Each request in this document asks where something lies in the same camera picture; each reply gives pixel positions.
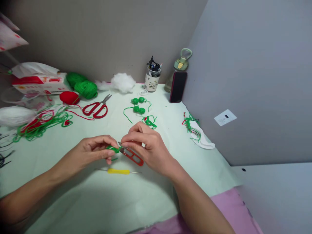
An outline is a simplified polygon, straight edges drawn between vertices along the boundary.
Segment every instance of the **white stuffing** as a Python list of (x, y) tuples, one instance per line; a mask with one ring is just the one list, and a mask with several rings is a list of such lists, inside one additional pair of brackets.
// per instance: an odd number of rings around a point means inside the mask
[(96, 80), (94, 83), (97, 85), (97, 89), (99, 91), (106, 91), (110, 89), (110, 85), (105, 81)]
[(112, 88), (118, 89), (121, 93), (132, 93), (136, 81), (126, 73), (118, 73), (111, 79)]

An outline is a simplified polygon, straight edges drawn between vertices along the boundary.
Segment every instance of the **black phone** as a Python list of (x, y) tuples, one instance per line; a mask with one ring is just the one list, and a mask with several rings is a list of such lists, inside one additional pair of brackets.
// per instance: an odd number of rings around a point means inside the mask
[(177, 71), (173, 74), (169, 102), (175, 103), (175, 102), (182, 101), (182, 96), (183, 96), (187, 77), (188, 77), (188, 73), (184, 71), (183, 72)]

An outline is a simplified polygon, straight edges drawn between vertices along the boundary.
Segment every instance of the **hand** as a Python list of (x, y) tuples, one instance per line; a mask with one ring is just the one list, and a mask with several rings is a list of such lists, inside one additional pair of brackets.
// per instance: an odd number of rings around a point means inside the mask
[(139, 153), (151, 169), (164, 176), (170, 176), (179, 165), (169, 153), (160, 134), (143, 122), (130, 128), (129, 133), (121, 139), (121, 144)]
[(96, 160), (106, 159), (107, 164), (110, 165), (111, 157), (115, 152), (111, 149), (106, 149), (109, 145), (119, 148), (117, 141), (110, 135), (84, 138), (65, 154), (50, 169), (50, 172), (56, 179), (66, 181)]

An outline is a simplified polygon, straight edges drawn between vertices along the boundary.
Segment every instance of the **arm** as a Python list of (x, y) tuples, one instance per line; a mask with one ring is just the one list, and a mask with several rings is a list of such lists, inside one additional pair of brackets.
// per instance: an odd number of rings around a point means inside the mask
[(105, 149), (108, 145), (118, 147), (116, 140), (108, 135), (83, 139), (50, 170), (2, 198), (1, 221), (7, 226), (18, 224), (16, 228), (20, 228), (48, 194), (88, 164), (104, 158), (111, 164), (111, 157), (115, 152)]
[(172, 181), (182, 216), (193, 233), (234, 234), (212, 200), (170, 155), (159, 133), (139, 122), (122, 138), (121, 143), (138, 152), (151, 169)]

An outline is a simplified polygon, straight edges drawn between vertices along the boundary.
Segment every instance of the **cup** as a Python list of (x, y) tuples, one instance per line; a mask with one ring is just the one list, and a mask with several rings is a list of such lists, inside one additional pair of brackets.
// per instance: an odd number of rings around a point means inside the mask
[(147, 66), (146, 74), (145, 74), (145, 83), (144, 88), (149, 92), (155, 92), (158, 81), (160, 78), (162, 70), (161, 68), (158, 71), (152, 71), (149, 69), (149, 66)]

